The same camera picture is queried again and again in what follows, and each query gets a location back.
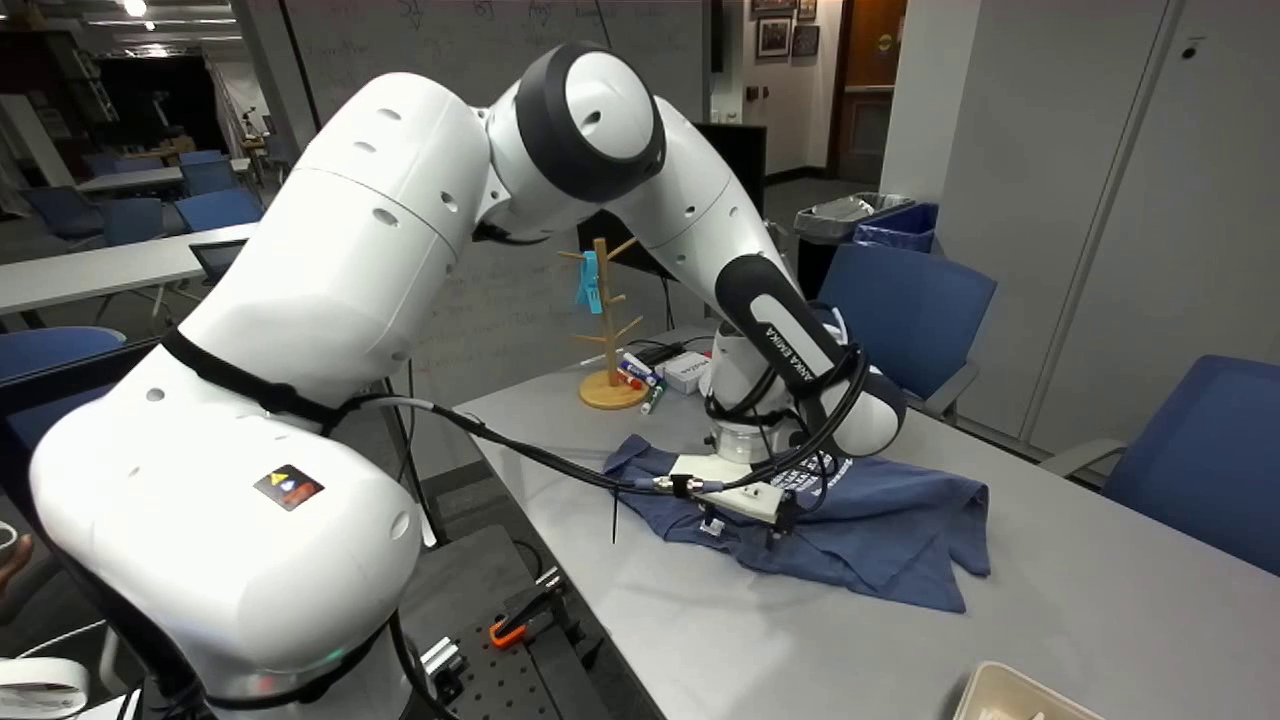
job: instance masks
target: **floor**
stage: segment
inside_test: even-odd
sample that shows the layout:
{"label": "floor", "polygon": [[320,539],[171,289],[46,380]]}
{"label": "floor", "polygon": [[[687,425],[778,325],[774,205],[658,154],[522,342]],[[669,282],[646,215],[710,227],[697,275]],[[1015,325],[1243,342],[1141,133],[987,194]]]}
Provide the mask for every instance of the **floor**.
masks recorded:
{"label": "floor", "polygon": [[[767,207],[766,215],[774,222],[780,222],[780,253],[790,257],[790,264],[796,264],[796,230],[792,215],[810,205],[819,199],[836,199],[847,194],[851,185],[846,179],[790,179],[790,185],[774,185],[767,189]],[[166,320],[182,320],[192,304],[200,299],[200,289],[171,289],[166,291],[162,315],[152,315],[157,306],[157,291],[127,291],[122,299],[114,299],[104,325],[124,327],[136,342],[152,342],[168,325]],[[48,310],[53,325],[84,325],[100,310],[100,304],[72,304],[72,306],[56,306]],[[429,366],[414,366],[404,384],[429,387]],[[436,432],[451,432],[440,420],[407,420],[414,426],[414,447],[418,455],[424,455],[429,447],[436,447]],[[389,425],[381,416],[364,416],[353,426],[339,432],[348,443],[358,443],[364,455],[371,455],[377,463],[386,463],[389,473],[404,473],[404,458],[389,437]],[[465,536],[476,532],[484,522],[508,522],[514,536],[522,536],[530,549],[544,551],[538,532],[526,522],[522,509],[508,499],[508,491],[500,489],[500,481],[487,477],[487,469],[480,463],[480,455],[459,455],[455,469],[436,469],[429,481],[429,499],[436,503],[446,532],[449,536]],[[0,614],[0,657],[14,657],[60,626],[75,626],[95,618],[95,613],[69,588],[69,584],[48,584],[42,595],[32,595],[15,614]],[[100,631],[89,631],[72,642],[60,642],[60,657],[75,657],[89,666],[95,665],[95,648],[100,648]],[[636,694],[636,685],[629,681],[629,666],[613,657],[599,659],[597,666],[599,692],[616,700],[616,707],[631,707],[620,712],[620,720],[647,720],[653,712],[646,707],[646,694]]]}

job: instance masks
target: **sticker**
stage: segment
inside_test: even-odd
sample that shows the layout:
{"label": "sticker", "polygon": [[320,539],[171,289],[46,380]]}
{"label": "sticker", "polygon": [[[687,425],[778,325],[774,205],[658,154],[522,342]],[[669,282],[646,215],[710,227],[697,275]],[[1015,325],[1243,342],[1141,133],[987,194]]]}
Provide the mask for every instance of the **sticker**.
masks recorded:
{"label": "sticker", "polygon": [[291,463],[273,469],[257,489],[290,511],[325,491],[325,482]]}

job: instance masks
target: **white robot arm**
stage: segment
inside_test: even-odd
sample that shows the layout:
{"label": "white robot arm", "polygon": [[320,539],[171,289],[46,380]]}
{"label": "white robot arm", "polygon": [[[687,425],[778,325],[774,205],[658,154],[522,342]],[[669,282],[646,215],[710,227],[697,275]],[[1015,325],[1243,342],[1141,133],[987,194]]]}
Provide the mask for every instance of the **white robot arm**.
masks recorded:
{"label": "white robot arm", "polygon": [[166,631],[217,716],[399,716],[389,618],[419,511],[325,426],[404,359],[476,222],[553,236],[597,207],[706,291],[836,447],[895,437],[902,406],[851,387],[858,359],[706,137],[623,58],[555,47],[494,108],[424,76],[361,87],[182,333],[46,437],[46,532]]}

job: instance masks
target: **table surface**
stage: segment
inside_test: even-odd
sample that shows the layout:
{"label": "table surface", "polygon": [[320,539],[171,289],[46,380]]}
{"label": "table surface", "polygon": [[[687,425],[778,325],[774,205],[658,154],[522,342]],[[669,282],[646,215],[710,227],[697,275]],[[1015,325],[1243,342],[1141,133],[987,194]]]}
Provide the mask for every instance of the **table surface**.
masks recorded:
{"label": "table surface", "polygon": [[0,315],[205,275],[192,245],[248,238],[254,227],[257,222],[230,222],[213,230],[157,236],[144,245],[0,264]]}
{"label": "table surface", "polygon": [[75,191],[95,194],[95,191],[132,191],[132,189],[157,189],[157,185],[182,185],[182,168],[140,168],[140,172],[114,172],[114,174],[94,174],[75,185]]}
{"label": "table surface", "polygon": [[[604,458],[629,432],[701,447],[693,398],[590,410],[583,371],[465,404],[494,426]],[[658,539],[604,491],[480,443],[669,720],[949,716],[1005,659],[1105,716],[1278,716],[1280,579],[949,425],[911,416],[892,458],[994,489],[994,574],[961,573],[964,614],[755,574]]]}

